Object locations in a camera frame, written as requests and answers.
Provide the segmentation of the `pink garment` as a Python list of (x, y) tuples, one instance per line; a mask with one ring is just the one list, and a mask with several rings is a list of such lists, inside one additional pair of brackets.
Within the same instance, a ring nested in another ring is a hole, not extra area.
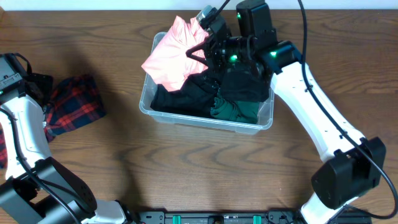
[(180, 90), (190, 75), (201, 73), (208, 67), (186, 56), (186, 51), (202, 43), (208, 33), (196, 18), (186, 22), (177, 16), (169, 31), (141, 65), (153, 81), (167, 91)]

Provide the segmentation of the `black garment with band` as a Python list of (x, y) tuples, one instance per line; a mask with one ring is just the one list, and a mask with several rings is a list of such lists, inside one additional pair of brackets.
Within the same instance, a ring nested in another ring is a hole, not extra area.
[(220, 85), (220, 94), (229, 101), (263, 102), (269, 98), (269, 87), (249, 70), (227, 70)]

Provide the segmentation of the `large black garment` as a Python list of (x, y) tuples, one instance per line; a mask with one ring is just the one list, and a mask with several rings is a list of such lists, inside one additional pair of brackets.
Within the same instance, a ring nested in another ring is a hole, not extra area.
[(163, 85), (157, 85), (150, 107), (154, 111), (210, 118), (210, 108), (218, 90), (215, 79), (194, 74), (177, 91), (167, 91)]

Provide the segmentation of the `red plaid flannel shirt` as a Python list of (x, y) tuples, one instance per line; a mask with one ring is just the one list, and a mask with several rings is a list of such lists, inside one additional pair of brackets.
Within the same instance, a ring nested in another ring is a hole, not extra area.
[(104, 116), (106, 109), (99, 88), (93, 76), (82, 75), (61, 81), (50, 91), (50, 99), (42, 103), (29, 94), (23, 97), (39, 109), (43, 121), (41, 131), (29, 131), (33, 141), (26, 141), (25, 148), (50, 155), (48, 143), (56, 136), (91, 124)]

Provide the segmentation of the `dark green shirt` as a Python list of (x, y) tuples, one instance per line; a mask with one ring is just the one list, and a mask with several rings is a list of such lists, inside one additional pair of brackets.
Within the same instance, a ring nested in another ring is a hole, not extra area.
[(238, 123), (256, 124), (259, 102), (228, 101), (220, 96), (215, 97), (210, 115), (214, 119)]

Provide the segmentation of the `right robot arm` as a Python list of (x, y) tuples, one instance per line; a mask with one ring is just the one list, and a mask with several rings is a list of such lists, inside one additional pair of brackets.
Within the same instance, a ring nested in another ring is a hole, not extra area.
[(254, 82), (272, 90), (291, 109), (311, 137), (322, 166), (312, 176), (313, 195), (302, 205), (295, 223), (331, 223), (351, 203), (386, 178), (386, 147), (367, 139), (336, 109), (312, 76), (306, 53), (288, 40), (279, 41), (264, 1), (242, 1), (236, 7), (240, 36), (234, 37), (220, 10), (207, 6), (197, 21), (208, 37), (187, 50), (222, 75), (221, 89), (230, 100), (261, 101)]

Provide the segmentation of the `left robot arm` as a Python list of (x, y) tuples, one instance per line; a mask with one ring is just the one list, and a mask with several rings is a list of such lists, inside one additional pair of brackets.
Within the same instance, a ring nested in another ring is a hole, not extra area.
[(7, 171), (1, 208), (18, 223), (139, 223), (120, 201), (97, 200), (91, 189), (52, 157), (45, 105), (53, 78), (23, 67), (19, 53), (1, 54), (1, 126)]

